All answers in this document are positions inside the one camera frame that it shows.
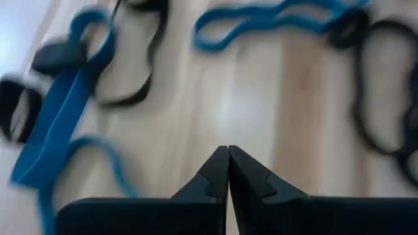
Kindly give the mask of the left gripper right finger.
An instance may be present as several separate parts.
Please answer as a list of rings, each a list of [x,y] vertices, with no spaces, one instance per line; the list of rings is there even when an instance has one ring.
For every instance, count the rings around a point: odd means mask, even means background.
[[[312,196],[229,146],[240,235],[418,235],[418,198]]]

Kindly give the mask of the thin black rubber band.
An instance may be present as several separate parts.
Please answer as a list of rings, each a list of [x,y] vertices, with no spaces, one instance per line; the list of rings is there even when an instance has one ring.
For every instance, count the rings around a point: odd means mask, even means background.
[[[364,102],[366,100],[366,86],[362,70],[362,50],[365,48],[366,41],[374,31],[379,29],[393,30],[410,38],[416,46],[415,59],[409,78],[410,105],[402,117],[403,144],[399,149],[389,150],[379,145],[369,134],[366,128]],[[393,21],[380,20],[362,33],[354,50],[354,74],[355,74],[355,98],[353,101],[353,119],[356,130],[364,143],[371,149],[382,155],[394,157],[399,167],[401,175],[412,186],[418,188],[418,177],[410,169],[410,159],[412,155],[418,152],[418,33],[410,26]]]

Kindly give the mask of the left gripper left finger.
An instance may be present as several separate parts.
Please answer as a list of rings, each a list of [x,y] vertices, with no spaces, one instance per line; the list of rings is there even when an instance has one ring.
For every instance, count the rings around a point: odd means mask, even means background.
[[[170,198],[87,198],[62,208],[56,235],[225,235],[229,150],[218,147]]]

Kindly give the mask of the thin blue rubber band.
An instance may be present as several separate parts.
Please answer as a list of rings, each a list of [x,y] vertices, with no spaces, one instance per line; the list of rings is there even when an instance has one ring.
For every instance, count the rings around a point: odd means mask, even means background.
[[[128,197],[137,197],[138,193],[133,187],[131,187],[127,180],[125,179],[123,168],[120,161],[120,155],[117,152],[116,148],[113,147],[110,142],[106,141],[104,138],[99,138],[96,136],[82,136],[76,140],[73,140],[69,143],[67,148],[63,163],[59,163],[57,167],[57,172],[52,174],[51,182],[48,182],[46,186],[38,190],[38,207],[40,221],[42,225],[42,235],[56,235],[54,230],[54,221],[56,216],[56,210],[53,205],[53,195],[54,195],[54,184],[57,180],[57,177],[60,175],[61,171],[65,168],[65,164],[71,159],[71,157],[80,149],[86,146],[95,146],[101,148],[108,159],[110,160],[114,179],[118,184],[121,192]]]

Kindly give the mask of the small black rubber band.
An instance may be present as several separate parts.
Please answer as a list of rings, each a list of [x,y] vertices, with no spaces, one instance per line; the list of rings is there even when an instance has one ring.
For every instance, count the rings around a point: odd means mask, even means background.
[[[351,9],[333,23],[328,42],[337,49],[354,46],[369,25],[370,16],[367,10]]]

